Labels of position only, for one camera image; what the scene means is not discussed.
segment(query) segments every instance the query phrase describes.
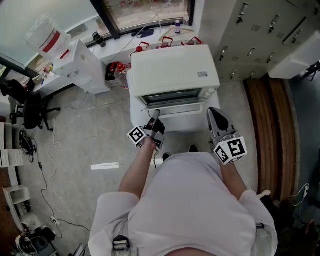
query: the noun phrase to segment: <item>oven label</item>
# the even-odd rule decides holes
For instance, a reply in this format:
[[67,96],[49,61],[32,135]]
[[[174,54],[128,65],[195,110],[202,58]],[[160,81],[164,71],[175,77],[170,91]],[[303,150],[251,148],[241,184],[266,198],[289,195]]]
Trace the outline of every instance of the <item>oven label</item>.
[[198,77],[200,77],[200,78],[205,78],[207,76],[208,76],[208,72],[207,71],[198,72]]

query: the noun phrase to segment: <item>person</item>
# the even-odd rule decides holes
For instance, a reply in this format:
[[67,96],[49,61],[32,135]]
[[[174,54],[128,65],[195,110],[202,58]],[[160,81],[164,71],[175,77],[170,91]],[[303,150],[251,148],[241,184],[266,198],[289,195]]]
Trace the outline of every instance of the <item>person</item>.
[[[189,153],[166,154],[142,196],[155,148],[145,138],[119,191],[98,199],[88,243],[92,256],[112,255],[119,235],[139,256],[275,254],[274,220],[257,194],[247,190],[234,164],[219,166],[194,145]],[[256,226],[261,223],[263,230]],[[268,238],[263,250],[260,238]]]

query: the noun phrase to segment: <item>red cap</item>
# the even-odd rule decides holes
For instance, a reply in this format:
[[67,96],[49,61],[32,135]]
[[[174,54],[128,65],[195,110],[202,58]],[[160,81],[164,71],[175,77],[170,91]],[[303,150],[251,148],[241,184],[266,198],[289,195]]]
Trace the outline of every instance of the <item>red cap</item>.
[[137,48],[135,48],[137,53],[141,53],[144,51],[144,49],[141,46],[138,46]]
[[116,65],[116,68],[118,69],[118,71],[124,71],[126,69],[125,65],[123,65],[121,62],[119,62],[117,65]]

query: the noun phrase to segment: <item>sleeve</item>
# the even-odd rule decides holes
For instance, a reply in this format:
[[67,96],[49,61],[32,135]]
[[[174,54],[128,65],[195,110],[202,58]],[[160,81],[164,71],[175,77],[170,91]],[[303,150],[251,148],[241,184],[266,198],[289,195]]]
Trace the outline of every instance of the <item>sleeve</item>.
[[113,239],[118,235],[129,236],[128,216],[138,202],[136,195],[127,192],[99,197],[88,243],[92,256],[109,255],[106,252],[111,255]]
[[[261,246],[269,247],[270,249],[269,253],[264,255],[275,255],[278,247],[278,237],[274,219],[267,208],[252,190],[246,190],[240,197],[239,203],[246,208],[249,214],[254,218],[256,224],[264,224],[264,230],[257,229],[257,239],[255,243],[255,251],[257,253],[254,253],[254,255],[263,255],[262,253],[258,253],[262,251]],[[267,232],[267,235],[262,235],[262,231]]]

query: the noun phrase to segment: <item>white marker cube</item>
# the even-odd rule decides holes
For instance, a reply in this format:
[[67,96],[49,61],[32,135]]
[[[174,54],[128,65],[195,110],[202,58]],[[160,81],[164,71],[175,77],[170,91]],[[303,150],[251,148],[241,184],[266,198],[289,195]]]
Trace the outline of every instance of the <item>white marker cube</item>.
[[219,142],[214,149],[214,153],[223,165],[239,161],[248,154],[244,137]]
[[147,137],[147,134],[145,133],[145,131],[141,127],[136,126],[131,131],[129,131],[127,136],[129,138],[129,140],[135,146],[137,146],[137,144],[139,144],[145,137]]

